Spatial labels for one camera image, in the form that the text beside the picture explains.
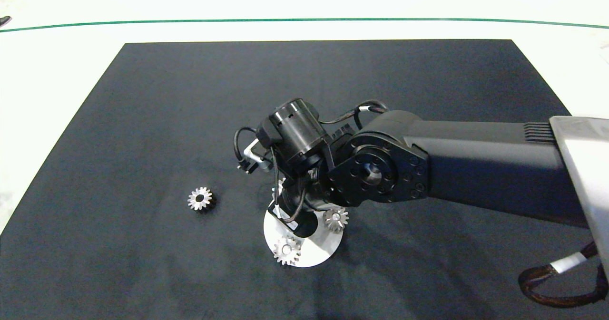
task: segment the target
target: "bevel gear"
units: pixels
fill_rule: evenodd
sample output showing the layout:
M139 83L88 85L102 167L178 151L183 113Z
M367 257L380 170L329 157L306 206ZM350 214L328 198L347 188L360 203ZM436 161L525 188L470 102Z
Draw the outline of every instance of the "bevel gear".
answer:
M349 212L344 207L334 207L324 212L324 225L333 233L341 233L349 220Z
M203 209L211 209L216 203L216 199L207 187L197 188L188 198L188 205L191 209L202 211Z
M294 266L300 260L300 246L300 241L289 236L282 236L273 249L274 257L282 265Z

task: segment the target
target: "white cable tie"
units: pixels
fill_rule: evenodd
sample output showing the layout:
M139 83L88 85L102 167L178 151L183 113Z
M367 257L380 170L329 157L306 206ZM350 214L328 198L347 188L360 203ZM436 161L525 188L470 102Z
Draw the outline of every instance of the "white cable tie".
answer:
M562 274L563 272L566 272L570 268L573 268L574 266L577 266L585 262L586 260L587 258L584 257L581 252L576 252L563 259L554 261L550 263L550 265L552 266L552 268L554 268L554 270L556 270L557 273Z

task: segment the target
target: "white disc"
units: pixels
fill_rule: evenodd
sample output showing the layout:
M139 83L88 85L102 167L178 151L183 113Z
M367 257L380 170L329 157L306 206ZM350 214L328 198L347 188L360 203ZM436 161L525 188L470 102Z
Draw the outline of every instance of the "white disc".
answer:
M342 234L333 233L324 225L323 212L314 212L317 216L317 230L307 238L294 235L276 217L265 211L265 239L268 248L273 251L275 244L282 236L291 236L301 243L300 259L294 264L298 268L308 268L324 263L336 251L341 244Z

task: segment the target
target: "robotic arm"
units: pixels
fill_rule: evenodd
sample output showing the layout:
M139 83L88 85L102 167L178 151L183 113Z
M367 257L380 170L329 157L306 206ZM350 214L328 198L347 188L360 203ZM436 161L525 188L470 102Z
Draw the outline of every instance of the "robotic arm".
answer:
M380 116L362 127L359 113L365 111ZM322 127L351 116L358 131L344 125L329 134ZM244 151L248 158L239 160L239 168L251 173L259 165L268 171L274 164L275 181L279 171L285 175L281 195L275 197L278 202L268 211L303 238L317 227L311 211L333 205L357 207L368 199L395 203L437 197L588 227L590 218L587 220L586 207L580 203L581 192L576 191L562 155L568 151L568 135L563 136L565 131L561 130L557 138L554 132L554 127L558 128L554 124L562 121L564 125L564 118L574 117L524 124L424 121L369 100L334 121L320 121L311 104L294 99L276 108L255 129L256 140ZM599 229L597 224L592 221L593 232ZM609 252L604 248L600 251L607 257L603 254ZM591 252L590 248L586 251L588 256ZM601 272L599 268L600 281L604 278L606 283ZM558 273L548 269L546 279ZM533 286L530 279L533 277L522 279L522 291L544 303L530 292L541 282ZM529 287L528 294L524 285ZM560 302L544 304L565 307Z

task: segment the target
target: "black mat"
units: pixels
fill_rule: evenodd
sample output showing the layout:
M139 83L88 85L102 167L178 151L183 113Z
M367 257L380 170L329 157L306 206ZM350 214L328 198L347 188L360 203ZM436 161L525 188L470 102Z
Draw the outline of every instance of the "black mat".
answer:
M0 318L607 317L516 284L588 231L435 199L364 203L332 259L280 266L262 234L272 177L237 171L231 137L292 97L324 118L372 97L426 120L568 114L509 40L125 45L0 237ZM219 195L211 213L187 206L199 186ZM591 290L594 274L546 291Z

